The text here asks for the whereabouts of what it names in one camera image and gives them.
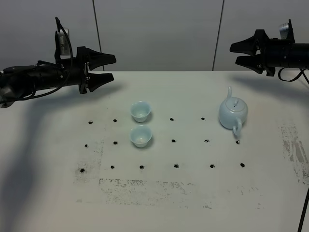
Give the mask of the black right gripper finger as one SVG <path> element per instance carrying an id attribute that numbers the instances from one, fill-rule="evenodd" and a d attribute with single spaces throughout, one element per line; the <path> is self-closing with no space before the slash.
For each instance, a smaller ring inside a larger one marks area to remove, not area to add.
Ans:
<path id="1" fill-rule="evenodd" d="M 259 39 L 252 36 L 246 40 L 231 44 L 229 51 L 232 53 L 255 55 L 257 50 L 259 50 Z"/>
<path id="2" fill-rule="evenodd" d="M 263 66 L 260 54 L 257 54 L 255 56 L 239 56 L 237 57 L 235 63 L 239 66 L 251 69 L 256 73 L 263 72 Z"/>

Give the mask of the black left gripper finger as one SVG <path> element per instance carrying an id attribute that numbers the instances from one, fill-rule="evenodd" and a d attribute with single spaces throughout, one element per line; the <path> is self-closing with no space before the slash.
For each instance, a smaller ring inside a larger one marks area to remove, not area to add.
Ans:
<path id="1" fill-rule="evenodd" d="M 87 48 L 87 61 L 88 67 L 92 71 L 100 66 L 110 65 L 116 63 L 116 57 L 112 54 L 105 54 L 101 52 L 94 51 Z"/>
<path id="2" fill-rule="evenodd" d="M 88 77 L 89 79 L 87 80 L 86 85 L 90 92 L 93 92 L 102 85 L 105 85 L 114 80 L 114 77 L 111 73 L 101 73 L 101 74 L 89 73 Z"/>

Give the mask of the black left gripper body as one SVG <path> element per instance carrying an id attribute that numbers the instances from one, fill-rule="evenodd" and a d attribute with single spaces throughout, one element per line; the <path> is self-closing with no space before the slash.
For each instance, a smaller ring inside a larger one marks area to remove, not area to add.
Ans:
<path id="1" fill-rule="evenodd" d="M 62 59 L 60 46 L 56 46 L 55 61 L 59 67 L 56 87 L 78 85 L 80 94 L 86 94 L 87 64 L 89 61 L 89 49 L 85 46 L 77 47 L 77 55 Z"/>

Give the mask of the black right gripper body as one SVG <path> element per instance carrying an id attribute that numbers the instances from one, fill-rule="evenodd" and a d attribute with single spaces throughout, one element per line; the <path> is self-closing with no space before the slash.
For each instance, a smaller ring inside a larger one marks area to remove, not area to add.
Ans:
<path id="1" fill-rule="evenodd" d="M 276 67 L 287 66 L 287 57 L 293 43 L 278 38 L 271 39 L 263 29 L 257 29 L 254 36 L 259 39 L 263 71 L 266 71 L 267 76 L 274 76 Z"/>

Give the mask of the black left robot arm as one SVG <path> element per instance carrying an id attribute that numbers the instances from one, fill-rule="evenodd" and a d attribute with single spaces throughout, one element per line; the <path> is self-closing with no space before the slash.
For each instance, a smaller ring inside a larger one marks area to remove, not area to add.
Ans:
<path id="1" fill-rule="evenodd" d="M 0 75 L 0 106 L 10 107 L 16 101 L 38 98 L 37 91 L 52 93 L 66 86 L 78 86 L 80 94 L 93 92 L 114 80 L 111 73 L 94 74 L 100 66 L 114 64 L 115 55 L 86 48 L 77 48 L 73 58 L 57 59 L 56 63 L 39 60 L 36 65 L 13 66 Z"/>

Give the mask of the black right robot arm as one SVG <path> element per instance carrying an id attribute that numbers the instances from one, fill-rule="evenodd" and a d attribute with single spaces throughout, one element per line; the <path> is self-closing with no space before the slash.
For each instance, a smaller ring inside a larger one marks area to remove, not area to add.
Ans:
<path id="1" fill-rule="evenodd" d="M 257 29 L 252 37 L 231 44 L 230 52 L 245 54 L 237 57 L 237 65 L 258 74 L 266 71 L 267 76 L 274 76 L 276 68 L 308 68 L 309 45 L 296 43 L 291 28 L 285 34 L 285 39 L 271 39 L 263 29 Z"/>

